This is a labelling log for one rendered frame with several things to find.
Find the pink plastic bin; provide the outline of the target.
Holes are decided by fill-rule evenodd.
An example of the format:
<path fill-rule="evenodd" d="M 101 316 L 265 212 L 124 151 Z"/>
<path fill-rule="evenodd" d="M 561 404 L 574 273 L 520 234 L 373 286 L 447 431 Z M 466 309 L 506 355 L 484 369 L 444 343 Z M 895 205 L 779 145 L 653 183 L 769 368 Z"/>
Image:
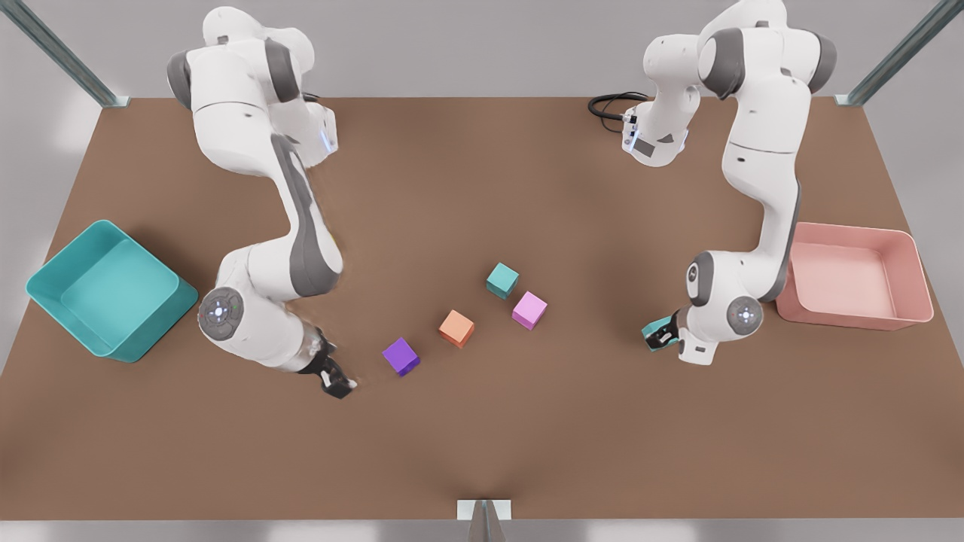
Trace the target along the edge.
<path fill-rule="evenodd" d="M 901 330 L 935 313 L 909 233 L 810 222 L 796 227 L 776 311 L 786 321 L 868 330 Z"/>

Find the orange cube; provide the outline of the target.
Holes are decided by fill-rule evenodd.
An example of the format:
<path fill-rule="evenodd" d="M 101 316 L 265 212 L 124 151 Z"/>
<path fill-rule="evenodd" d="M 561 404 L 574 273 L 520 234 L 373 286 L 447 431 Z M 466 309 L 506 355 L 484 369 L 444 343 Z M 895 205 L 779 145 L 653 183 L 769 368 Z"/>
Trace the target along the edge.
<path fill-rule="evenodd" d="M 462 313 L 454 311 L 448 312 L 443 323 L 438 327 L 438 332 L 449 343 L 458 348 L 462 348 L 468 342 L 474 330 L 474 323 Z"/>

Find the teal plastic bin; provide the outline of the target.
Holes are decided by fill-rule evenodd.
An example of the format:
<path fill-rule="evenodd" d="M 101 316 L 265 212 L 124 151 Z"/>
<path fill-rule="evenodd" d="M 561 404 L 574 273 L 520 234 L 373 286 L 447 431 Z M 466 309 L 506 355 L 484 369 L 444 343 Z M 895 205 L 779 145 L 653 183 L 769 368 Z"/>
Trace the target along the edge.
<path fill-rule="evenodd" d="M 94 356 L 135 363 L 199 293 L 108 220 L 86 227 L 35 271 L 30 298 Z"/>

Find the purple cube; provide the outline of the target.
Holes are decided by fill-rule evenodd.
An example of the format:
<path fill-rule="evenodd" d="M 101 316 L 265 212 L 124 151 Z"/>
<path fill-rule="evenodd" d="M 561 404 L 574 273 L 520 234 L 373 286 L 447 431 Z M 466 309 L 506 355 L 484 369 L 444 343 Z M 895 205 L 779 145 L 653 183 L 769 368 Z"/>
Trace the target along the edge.
<path fill-rule="evenodd" d="M 399 337 L 398 340 L 386 347 L 382 355 L 399 377 L 407 375 L 421 363 L 419 355 L 414 352 L 413 347 L 406 342 L 404 337 Z"/>

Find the silver frame post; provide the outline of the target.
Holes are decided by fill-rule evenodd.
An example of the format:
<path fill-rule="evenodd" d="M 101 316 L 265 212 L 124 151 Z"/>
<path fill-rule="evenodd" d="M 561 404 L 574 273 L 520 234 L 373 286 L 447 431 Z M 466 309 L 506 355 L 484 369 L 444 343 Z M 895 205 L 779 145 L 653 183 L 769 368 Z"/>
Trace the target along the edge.
<path fill-rule="evenodd" d="M 0 0 L 0 11 L 101 108 L 125 108 L 130 105 L 128 96 L 118 96 L 110 90 L 24 0 Z"/>
<path fill-rule="evenodd" d="M 502 520 L 512 520 L 510 500 L 458 500 L 456 519 L 468 521 L 468 542 L 506 542 Z"/>
<path fill-rule="evenodd" d="M 908 34 L 844 95 L 834 96 L 840 107 L 863 107 L 877 95 L 947 24 L 964 11 L 964 0 L 939 0 Z"/>

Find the pink cube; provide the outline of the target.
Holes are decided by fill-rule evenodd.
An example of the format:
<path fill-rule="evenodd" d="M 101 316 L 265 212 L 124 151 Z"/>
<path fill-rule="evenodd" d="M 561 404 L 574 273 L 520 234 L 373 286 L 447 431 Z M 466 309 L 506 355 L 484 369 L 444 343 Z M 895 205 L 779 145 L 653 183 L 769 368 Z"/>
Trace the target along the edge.
<path fill-rule="evenodd" d="M 533 330 L 540 322 L 547 307 L 547 302 L 534 295 L 533 292 L 526 291 L 513 308 L 511 317 L 517 323 L 520 323 L 523 328 Z"/>

